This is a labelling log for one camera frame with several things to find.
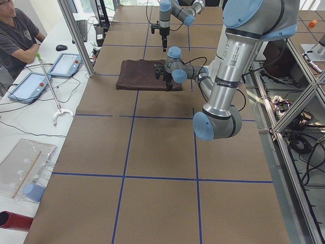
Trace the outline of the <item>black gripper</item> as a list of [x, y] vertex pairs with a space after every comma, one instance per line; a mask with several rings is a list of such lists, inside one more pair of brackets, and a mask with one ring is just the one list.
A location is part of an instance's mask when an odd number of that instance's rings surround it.
[[164, 71], [163, 81], [166, 82], [166, 91], [172, 91], [172, 89], [173, 89], [172, 79], [173, 78], [172, 78], [171, 73]]
[[162, 41], [162, 48], [163, 52], [166, 52], [167, 50], [167, 43], [168, 39], [167, 36], [170, 34], [170, 27], [159, 27], [159, 34], [161, 35], [161, 41]]

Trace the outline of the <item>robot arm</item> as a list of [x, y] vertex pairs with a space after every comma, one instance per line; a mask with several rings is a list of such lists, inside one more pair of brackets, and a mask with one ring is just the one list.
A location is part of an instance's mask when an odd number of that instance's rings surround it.
[[299, 1], [227, 1], [223, 24], [227, 41], [214, 79], [200, 66], [185, 65], [179, 47], [167, 53], [164, 73], [176, 83], [194, 79], [208, 100], [193, 116], [193, 129], [202, 140], [230, 138], [242, 127], [232, 105], [244, 69], [257, 42], [293, 36], [298, 29]]
[[189, 5], [188, 9], [184, 9], [179, 1], [160, 1], [159, 3], [159, 20], [156, 24], [151, 25], [151, 32], [154, 33], [155, 29], [159, 30], [162, 41], [162, 50], [166, 52], [167, 37], [170, 34], [170, 20], [171, 16], [176, 17], [186, 26], [191, 26], [195, 20], [195, 16], [200, 14], [205, 6], [205, 1], [184, 1]]

